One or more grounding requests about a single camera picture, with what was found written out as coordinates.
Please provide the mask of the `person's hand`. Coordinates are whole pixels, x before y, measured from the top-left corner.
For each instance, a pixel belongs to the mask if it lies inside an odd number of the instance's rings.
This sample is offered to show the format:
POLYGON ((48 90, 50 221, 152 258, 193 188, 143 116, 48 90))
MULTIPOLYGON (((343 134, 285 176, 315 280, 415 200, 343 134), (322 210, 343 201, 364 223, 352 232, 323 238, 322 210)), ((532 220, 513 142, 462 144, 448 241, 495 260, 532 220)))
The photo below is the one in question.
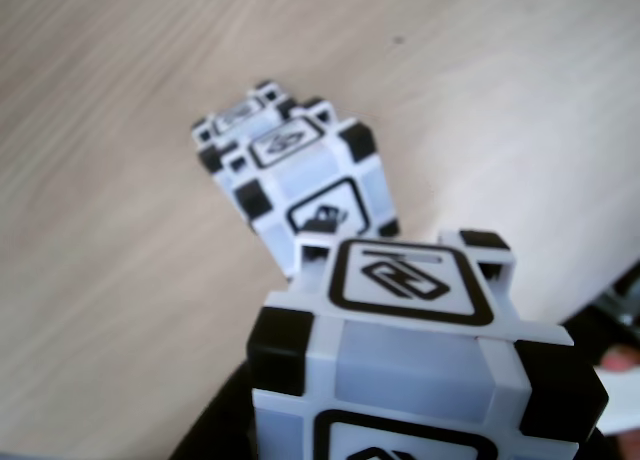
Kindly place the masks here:
POLYGON ((610 372, 626 372, 640 363, 640 351, 629 345, 610 347, 600 360, 600 367, 610 372))

